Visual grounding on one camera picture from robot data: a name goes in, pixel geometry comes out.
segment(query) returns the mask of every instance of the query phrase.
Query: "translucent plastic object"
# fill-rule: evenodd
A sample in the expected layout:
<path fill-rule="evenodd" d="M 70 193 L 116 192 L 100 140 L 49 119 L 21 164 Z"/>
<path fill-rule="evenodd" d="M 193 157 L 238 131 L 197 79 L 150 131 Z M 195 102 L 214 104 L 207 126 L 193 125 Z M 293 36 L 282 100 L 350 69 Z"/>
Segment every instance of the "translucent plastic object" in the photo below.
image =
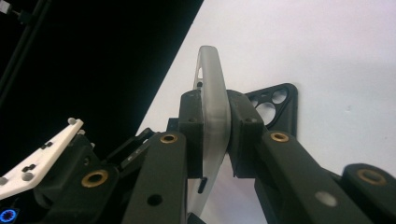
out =
<path fill-rule="evenodd" d="M 204 115 L 203 174 L 207 180 L 189 182 L 188 212 L 200 216 L 224 159 L 231 132 L 230 105 L 216 48 L 200 48 L 194 88 L 201 90 Z"/>

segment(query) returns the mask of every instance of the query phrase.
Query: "white plastic object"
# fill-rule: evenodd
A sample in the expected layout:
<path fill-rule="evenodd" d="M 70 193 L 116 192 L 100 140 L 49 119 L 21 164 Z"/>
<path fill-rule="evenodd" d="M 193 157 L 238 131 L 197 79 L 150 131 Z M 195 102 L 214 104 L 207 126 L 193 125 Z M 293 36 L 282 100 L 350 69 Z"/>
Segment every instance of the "white plastic object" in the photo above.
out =
<path fill-rule="evenodd" d="M 83 124 L 80 119 L 70 120 L 74 122 L 69 122 L 69 126 L 51 138 L 46 145 L 0 177 L 0 200 L 32 189 L 41 182 Z M 33 169 L 23 171 L 32 164 Z"/>
<path fill-rule="evenodd" d="M 0 0 L 0 12 L 3 12 L 4 14 L 8 14 L 8 12 L 11 10 L 11 5 L 3 0 Z"/>
<path fill-rule="evenodd" d="M 224 159 L 231 132 L 230 105 L 216 48 L 200 47 L 194 88 L 201 90 L 204 115 L 203 175 L 207 182 L 202 193 L 198 193 L 201 179 L 189 182 L 188 212 L 200 216 Z"/>

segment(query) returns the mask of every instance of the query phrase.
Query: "black plate with holes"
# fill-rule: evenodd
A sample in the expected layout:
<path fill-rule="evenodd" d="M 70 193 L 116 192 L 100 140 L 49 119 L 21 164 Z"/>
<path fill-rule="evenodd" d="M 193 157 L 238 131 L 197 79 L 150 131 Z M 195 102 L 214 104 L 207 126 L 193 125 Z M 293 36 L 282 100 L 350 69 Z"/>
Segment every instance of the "black plate with holes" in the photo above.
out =
<path fill-rule="evenodd" d="M 297 88 L 290 83 L 246 93 L 268 130 L 293 136 L 297 135 L 297 95 Z"/>

